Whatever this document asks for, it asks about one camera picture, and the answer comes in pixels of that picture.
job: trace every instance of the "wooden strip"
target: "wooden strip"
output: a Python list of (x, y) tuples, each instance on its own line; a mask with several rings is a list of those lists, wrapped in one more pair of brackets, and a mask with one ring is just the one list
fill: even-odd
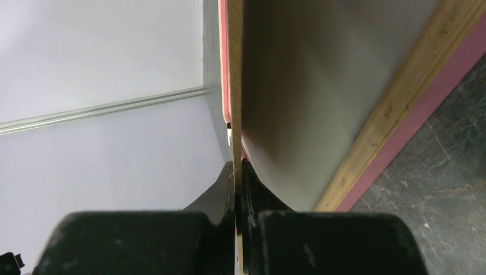
[(432, 84), (406, 115), (336, 211), (349, 211), (442, 101), (486, 53), (486, 14), (474, 26)]
[(485, 10), (484, 0), (438, 4), (315, 211), (336, 210)]
[(229, 100), (232, 129), (235, 191), (241, 193), (241, 55), (243, 0), (226, 1), (228, 34)]

